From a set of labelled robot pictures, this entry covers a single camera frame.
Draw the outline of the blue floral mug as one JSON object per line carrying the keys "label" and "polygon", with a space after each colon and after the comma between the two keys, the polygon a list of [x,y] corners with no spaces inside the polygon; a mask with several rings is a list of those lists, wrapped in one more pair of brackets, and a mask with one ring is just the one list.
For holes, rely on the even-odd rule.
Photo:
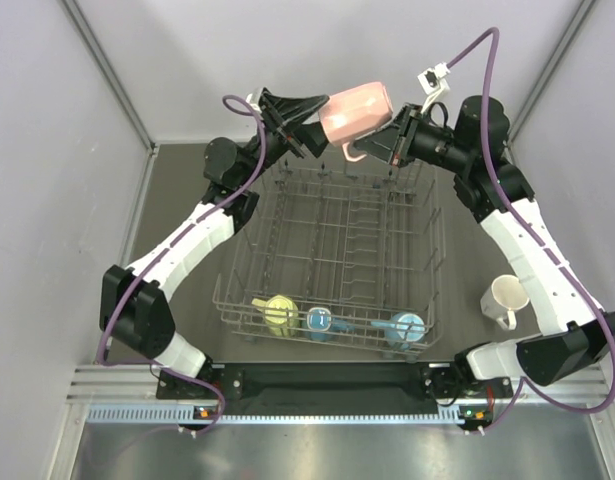
{"label": "blue floral mug", "polygon": [[352,334],[355,327],[342,319],[333,316],[325,307],[312,307],[305,317],[305,326],[310,340],[327,342],[338,334]]}

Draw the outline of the pink mug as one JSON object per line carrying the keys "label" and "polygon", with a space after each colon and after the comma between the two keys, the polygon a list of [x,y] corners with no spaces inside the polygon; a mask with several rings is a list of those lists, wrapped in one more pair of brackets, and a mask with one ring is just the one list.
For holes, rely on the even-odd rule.
{"label": "pink mug", "polygon": [[334,94],[319,109],[318,118],[330,144],[340,146],[348,162],[358,162],[366,154],[354,156],[350,145],[392,119],[393,107],[386,86],[379,81],[366,83]]}

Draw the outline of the plain blue mug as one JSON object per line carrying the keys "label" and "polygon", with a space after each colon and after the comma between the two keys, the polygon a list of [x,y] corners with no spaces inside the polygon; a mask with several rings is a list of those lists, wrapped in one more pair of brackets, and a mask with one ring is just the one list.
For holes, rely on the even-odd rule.
{"label": "plain blue mug", "polygon": [[423,319],[417,314],[400,312],[388,321],[372,321],[371,326],[380,329],[387,344],[395,350],[409,350],[427,333]]}

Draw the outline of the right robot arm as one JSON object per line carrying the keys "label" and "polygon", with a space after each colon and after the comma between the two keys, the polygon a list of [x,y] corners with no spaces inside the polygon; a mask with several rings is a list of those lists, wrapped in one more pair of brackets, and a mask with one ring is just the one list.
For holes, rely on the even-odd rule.
{"label": "right robot arm", "polygon": [[454,191],[495,242],[528,294],[539,332],[489,342],[455,357],[456,389],[477,396],[490,379],[524,377],[549,386],[615,351],[615,311],[581,285],[550,235],[529,182],[505,157],[510,122],[503,105],[479,95],[463,101],[455,126],[436,124],[406,104],[355,149],[394,167],[420,160],[454,175]]}

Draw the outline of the yellow mug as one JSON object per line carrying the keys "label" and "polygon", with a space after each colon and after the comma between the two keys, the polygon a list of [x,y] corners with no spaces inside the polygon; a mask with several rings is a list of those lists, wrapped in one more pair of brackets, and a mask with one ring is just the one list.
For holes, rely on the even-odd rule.
{"label": "yellow mug", "polygon": [[269,299],[253,298],[251,305],[257,309],[275,337],[293,337],[299,327],[299,310],[289,297],[275,295]]}

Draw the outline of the white mug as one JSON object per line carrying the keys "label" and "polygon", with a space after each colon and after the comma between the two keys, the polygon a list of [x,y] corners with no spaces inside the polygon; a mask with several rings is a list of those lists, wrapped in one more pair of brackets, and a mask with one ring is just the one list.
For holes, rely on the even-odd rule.
{"label": "white mug", "polygon": [[516,314],[529,304],[529,297],[520,280],[510,274],[496,277],[480,300],[482,314],[503,330],[517,328]]}

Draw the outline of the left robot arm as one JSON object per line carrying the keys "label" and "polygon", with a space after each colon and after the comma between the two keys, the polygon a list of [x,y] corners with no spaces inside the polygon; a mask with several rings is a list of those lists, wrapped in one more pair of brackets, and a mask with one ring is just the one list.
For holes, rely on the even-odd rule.
{"label": "left robot arm", "polygon": [[194,269],[251,219],[259,196],[250,187],[257,178],[288,153],[322,154],[328,141],[310,119],[329,99],[280,97],[266,88],[247,98],[223,97],[228,110],[254,121],[256,132],[245,144],[226,137],[209,141],[203,171],[209,184],[192,212],[149,253],[104,273],[99,363],[114,339],[177,376],[188,395],[210,391],[211,361],[178,333],[169,302]]}

